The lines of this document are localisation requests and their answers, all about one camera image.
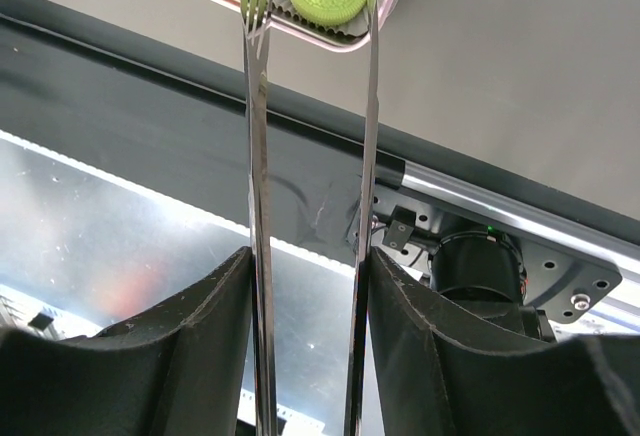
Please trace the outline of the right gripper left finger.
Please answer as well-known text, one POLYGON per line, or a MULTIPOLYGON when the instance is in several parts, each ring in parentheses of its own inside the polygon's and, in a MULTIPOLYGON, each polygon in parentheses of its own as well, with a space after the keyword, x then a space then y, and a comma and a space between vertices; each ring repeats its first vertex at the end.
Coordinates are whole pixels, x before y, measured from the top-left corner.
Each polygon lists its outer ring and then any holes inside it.
POLYGON ((93 337, 1 330, 4 435, 232 435, 251 251, 93 337))

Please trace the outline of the metal tongs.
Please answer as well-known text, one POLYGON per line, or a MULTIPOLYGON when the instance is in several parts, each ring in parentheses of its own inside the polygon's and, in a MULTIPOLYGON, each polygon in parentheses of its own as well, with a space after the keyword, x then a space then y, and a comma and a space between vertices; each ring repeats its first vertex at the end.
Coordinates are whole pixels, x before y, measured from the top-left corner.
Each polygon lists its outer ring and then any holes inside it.
MULTIPOLYGON (((370 39, 370 61, 357 264, 351 311, 344 429, 346 435, 362 430, 366 324, 373 231, 374 183, 379 121, 379 22, 378 0, 366 0, 370 39)), ((243 29, 246 118, 249 144, 249 218, 254 274, 252 317, 254 337, 254 380, 256 432, 277 431, 274 302, 269 224, 267 158, 267 91, 272 0, 240 0, 243 29)))

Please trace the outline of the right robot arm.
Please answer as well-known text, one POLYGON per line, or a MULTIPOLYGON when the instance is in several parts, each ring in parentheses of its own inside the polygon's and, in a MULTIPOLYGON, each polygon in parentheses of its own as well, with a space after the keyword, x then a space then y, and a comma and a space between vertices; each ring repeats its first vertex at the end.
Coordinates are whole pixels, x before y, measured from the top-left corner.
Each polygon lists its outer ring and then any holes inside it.
MULTIPOLYGON (((524 304, 517 253, 444 239, 428 285, 374 250, 359 283, 389 435, 635 435, 639 340, 557 342, 524 304)), ((237 412, 253 259, 243 247, 177 294, 93 337, 1 331, 5 435, 275 435, 237 412)))

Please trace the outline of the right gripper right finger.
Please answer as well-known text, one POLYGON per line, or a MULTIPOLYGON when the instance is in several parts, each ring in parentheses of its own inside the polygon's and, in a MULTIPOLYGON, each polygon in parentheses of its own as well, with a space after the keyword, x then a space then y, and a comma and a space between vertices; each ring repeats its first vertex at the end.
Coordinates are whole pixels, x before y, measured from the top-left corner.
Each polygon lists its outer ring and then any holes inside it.
POLYGON ((635 435, 639 340, 558 343, 483 320, 371 254, 369 322, 389 435, 635 435))

